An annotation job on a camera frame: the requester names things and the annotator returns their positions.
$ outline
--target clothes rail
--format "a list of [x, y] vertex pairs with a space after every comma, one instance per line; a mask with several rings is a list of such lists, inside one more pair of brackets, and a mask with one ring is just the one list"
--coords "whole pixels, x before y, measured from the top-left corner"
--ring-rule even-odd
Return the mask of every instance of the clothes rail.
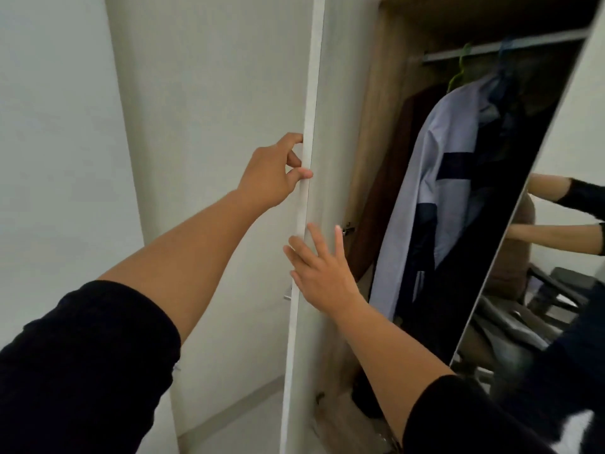
[[[506, 45], [506, 49], [525, 49], [534, 46], [555, 45], [559, 43], [568, 43], [573, 41], [581, 41], [588, 37], [590, 28], [581, 28], [577, 30], [566, 30], [556, 33], [547, 33], [545, 35], [528, 36], [525, 38], [515, 38]], [[490, 54], [500, 51], [503, 42], [487, 43], [485, 45], [472, 46], [465, 57], [469, 55]], [[464, 52], [462, 48], [453, 49], [451, 51], [432, 52], [424, 54], [422, 57], [423, 63], [431, 63], [441, 60], [457, 59]]]

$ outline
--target floor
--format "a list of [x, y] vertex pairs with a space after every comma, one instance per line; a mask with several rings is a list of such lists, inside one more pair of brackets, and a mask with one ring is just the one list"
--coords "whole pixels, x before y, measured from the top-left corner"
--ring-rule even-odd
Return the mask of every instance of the floor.
[[[208, 436], [188, 454], [278, 454], [283, 392], [273, 394], [231, 424]], [[326, 454], [317, 437], [308, 454]]]

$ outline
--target forearm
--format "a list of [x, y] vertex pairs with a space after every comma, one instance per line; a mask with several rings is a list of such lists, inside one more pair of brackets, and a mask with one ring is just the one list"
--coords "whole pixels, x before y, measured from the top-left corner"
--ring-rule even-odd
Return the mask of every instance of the forearm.
[[536, 197], [556, 202], [567, 194], [570, 186], [571, 178], [531, 174], [527, 183], [527, 191]]
[[506, 236], [568, 252], [600, 255], [603, 250], [602, 228], [598, 224], [584, 226], [512, 224]]
[[452, 371], [368, 305], [361, 295], [335, 320], [363, 366], [389, 426], [401, 442], [410, 412], [422, 392]]
[[99, 279], [146, 295], [185, 341], [208, 307], [231, 254], [262, 212], [243, 192], [231, 191]]

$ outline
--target green hanger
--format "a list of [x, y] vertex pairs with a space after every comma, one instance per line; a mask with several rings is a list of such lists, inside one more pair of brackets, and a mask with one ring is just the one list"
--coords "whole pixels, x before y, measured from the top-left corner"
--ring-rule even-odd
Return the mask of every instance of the green hanger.
[[464, 61], [462, 59], [465, 55], [468, 55], [471, 52], [471, 47], [472, 45], [470, 43], [467, 43], [462, 48], [460, 58], [458, 59], [458, 66], [460, 67], [460, 72], [457, 75], [454, 75], [454, 77], [450, 80], [450, 83], [448, 84], [448, 94], [455, 89], [456, 82], [458, 80], [462, 80], [462, 77], [464, 76]]

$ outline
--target finger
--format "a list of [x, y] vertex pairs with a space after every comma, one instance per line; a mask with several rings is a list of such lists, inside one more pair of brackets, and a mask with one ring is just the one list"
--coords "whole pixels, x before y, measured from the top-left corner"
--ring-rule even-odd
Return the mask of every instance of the finger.
[[303, 280], [296, 271], [290, 271], [290, 275], [300, 291], [303, 291]]
[[286, 135], [280, 138], [276, 145], [279, 147], [279, 149], [288, 152], [291, 151], [292, 148], [294, 148], [294, 145], [302, 142], [302, 134], [297, 134], [296, 132], [288, 132]]
[[320, 227], [314, 223], [309, 223], [307, 228], [311, 231], [311, 237], [313, 238], [317, 254], [325, 259], [330, 254], [330, 251], [328, 250], [328, 245], [326, 244], [324, 236], [321, 234]]
[[298, 256], [302, 258], [308, 266], [317, 267], [319, 258], [307, 244], [303, 242], [303, 239], [298, 236], [292, 236], [288, 239], [288, 244], [290, 244], [290, 247], [294, 249]]
[[335, 247], [336, 257], [340, 261], [346, 261], [346, 257], [344, 256], [343, 229], [340, 226], [336, 225], [336, 228], [334, 229], [334, 235], [335, 235], [334, 247]]
[[302, 258], [300, 258], [300, 256], [298, 256], [297, 253], [288, 245], [284, 245], [284, 253], [292, 263], [292, 266], [294, 266], [294, 269], [301, 274], [304, 274], [304, 272], [308, 269], [308, 266], [302, 260]]
[[303, 165], [301, 160], [293, 151], [288, 151], [288, 157], [285, 161], [285, 164], [290, 167], [300, 167], [301, 165]]
[[310, 169], [305, 169], [304, 167], [295, 167], [290, 172], [288, 172], [285, 176], [285, 179], [288, 182], [288, 188], [290, 192], [294, 191], [297, 183], [300, 180], [306, 180], [313, 176], [313, 172]]

